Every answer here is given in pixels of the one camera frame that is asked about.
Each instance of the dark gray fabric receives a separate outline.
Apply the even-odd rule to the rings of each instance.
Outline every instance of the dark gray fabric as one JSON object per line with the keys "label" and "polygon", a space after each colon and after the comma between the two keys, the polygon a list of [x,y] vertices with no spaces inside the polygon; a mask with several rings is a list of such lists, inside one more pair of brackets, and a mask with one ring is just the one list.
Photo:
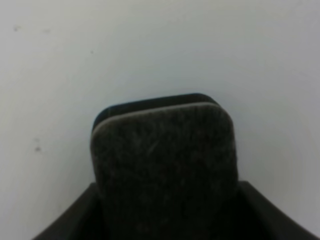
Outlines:
{"label": "dark gray fabric", "polygon": [[236,194],[238,171],[233,123],[218,105],[107,120],[91,154],[112,240],[228,238],[221,207]]}

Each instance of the white background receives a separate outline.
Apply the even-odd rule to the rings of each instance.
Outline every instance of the white background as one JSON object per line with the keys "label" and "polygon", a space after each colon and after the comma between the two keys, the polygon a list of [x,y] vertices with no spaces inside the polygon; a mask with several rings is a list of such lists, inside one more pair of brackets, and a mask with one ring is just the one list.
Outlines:
{"label": "white background", "polygon": [[105,107],[201,92],[238,165],[320,236],[318,0],[1,0],[0,239],[28,240],[94,181]]}

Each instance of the white wall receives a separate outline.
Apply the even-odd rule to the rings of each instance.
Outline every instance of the white wall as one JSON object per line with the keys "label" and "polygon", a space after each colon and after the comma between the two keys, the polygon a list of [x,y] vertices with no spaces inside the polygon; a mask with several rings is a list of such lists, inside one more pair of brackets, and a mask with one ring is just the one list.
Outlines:
{"label": "white wall", "polygon": [[320,236],[319,76],[318,0],[2,0],[0,239],[94,181],[103,108],[192,92],[233,117],[241,177]]}

